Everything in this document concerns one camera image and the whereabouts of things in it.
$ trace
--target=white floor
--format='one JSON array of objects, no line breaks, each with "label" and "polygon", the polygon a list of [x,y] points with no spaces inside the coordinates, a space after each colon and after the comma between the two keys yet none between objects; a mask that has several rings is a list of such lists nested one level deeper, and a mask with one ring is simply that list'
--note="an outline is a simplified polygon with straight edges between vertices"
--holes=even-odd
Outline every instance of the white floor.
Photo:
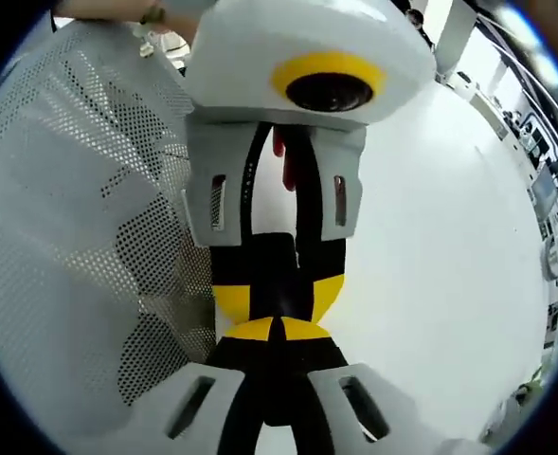
[{"label": "white floor", "polygon": [[[268,148],[257,232],[293,231],[295,199],[280,173]],[[434,83],[369,127],[360,176],[346,284],[321,325],[350,363],[409,394],[430,427],[476,439],[542,354],[548,289],[525,187],[485,120]],[[295,453],[288,446],[288,429],[265,428],[258,452]]]}]

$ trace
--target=black stripe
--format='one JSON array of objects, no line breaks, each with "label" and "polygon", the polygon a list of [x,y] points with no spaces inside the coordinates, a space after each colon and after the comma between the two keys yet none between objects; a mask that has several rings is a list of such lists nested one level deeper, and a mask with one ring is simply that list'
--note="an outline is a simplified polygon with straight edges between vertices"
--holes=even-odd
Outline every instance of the black stripe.
[{"label": "black stripe", "polygon": [[241,184],[241,245],[251,238],[253,230],[251,227],[251,205],[253,201],[253,184],[256,179],[256,171],[260,162],[261,149],[270,133],[272,125],[261,122],[256,134],[251,141],[249,154],[244,164],[243,182]]},{"label": "black stripe", "polygon": [[282,322],[281,318],[273,318],[270,324],[270,333],[268,334],[268,356],[273,357],[276,353],[273,348],[277,346],[277,343],[283,343],[287,340],[287,334],[285,332],[285,324]]},{"label": "black stripe", "polygon": [[290,423],[297,455],[333,454],[332,433],[315,388],[307,377],[294,386]]},{"label": "black stripe", "polygon": [[243,373],[258,371],[268,357],[268,342],[257,339],[223,337],[207,358],[206,364]]},{"label": "black stripe", "polygon": [[49,12],[49,19],[51,20],[51,31],[55,33],[56,31],[58,31],[58,26],[55,23],[55,17],[53,17],[52,11]]},{"label": "black stripe", "polygon": [[249,318],[288,316],[310,320],[314,304],[313,283],[297,269],[292,235],[256,234],[251,238],[250,245]]},{"label": "black stripe", "polygon": [[226,416],[218,455],[255,455],[263,422],[262,382],[246,376]]},{"label": "black stripe", "polygon": [[312,282],[344,274],[346,239],[300,244],[299,268]]},{"label": "black stripe", "polygon": [[251,266],[246,246],[212,246],[211,282],[217,285],[251,284]]},{"label": "black stripe", "polygon": [[296,181],[296,245],[320,242],[323,227],[323,196],[315,149],[308,128],[301,125],[277,125],[285,144]]},{"label": "black stripe", "polygon": [[273,321],[276,334],[271,334],[268,357],[263,371],[265,408],[264,423],[270,427],[283,427],[300,423],[301,414],[317,414],[314,404],[302,386],[307,374],[317,370],[346,366],[346,360],[329,337],[318,339],[286,340],[284,325]]}]

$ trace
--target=perforated panel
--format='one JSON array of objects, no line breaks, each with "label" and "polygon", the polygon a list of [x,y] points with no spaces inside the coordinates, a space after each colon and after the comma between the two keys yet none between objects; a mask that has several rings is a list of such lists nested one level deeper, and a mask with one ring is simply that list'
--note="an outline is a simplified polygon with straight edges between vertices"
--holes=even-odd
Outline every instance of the perforated panel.
[{"label": "perforated panel", "polygon": [[126,27],[72,23],[0,86],[0,371],[69,451],[215,342],[189,98]]}]

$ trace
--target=yellow ring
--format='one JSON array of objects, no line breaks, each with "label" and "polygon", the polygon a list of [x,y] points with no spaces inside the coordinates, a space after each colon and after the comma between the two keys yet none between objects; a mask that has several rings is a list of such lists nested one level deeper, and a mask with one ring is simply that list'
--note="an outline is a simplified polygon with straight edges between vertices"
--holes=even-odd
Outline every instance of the yellow ring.
[{"label": "yellow ring", "polygon": [[288,60],[275,68],[272,85],[287,97],[287,87],[299,78],[317,73],[337,73],[353,76],[365,82],[373,93],[372,99],[384,91],[386,72],[357,55],[339,51],[313,52]]}]

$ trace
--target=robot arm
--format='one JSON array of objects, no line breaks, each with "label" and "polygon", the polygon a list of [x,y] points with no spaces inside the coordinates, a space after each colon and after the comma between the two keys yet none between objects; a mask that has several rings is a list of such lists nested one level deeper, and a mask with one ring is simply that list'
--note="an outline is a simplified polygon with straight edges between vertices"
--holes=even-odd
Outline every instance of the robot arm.
[{"label": "robot arm", "polygon": [[[360,199],[366,126],[433,80],[435,60],[388,0],[220,0],[202,17],[186,89],[195,241],[209,246],[218,305],[236,324],[206,365],[136,403],[100,453],[254,453],[262,423],[291,426],[300,454],[480,454],[444,441],[316,325],[341,288]],[[251,229],[261,148],[292,154],[297,237]]]}]

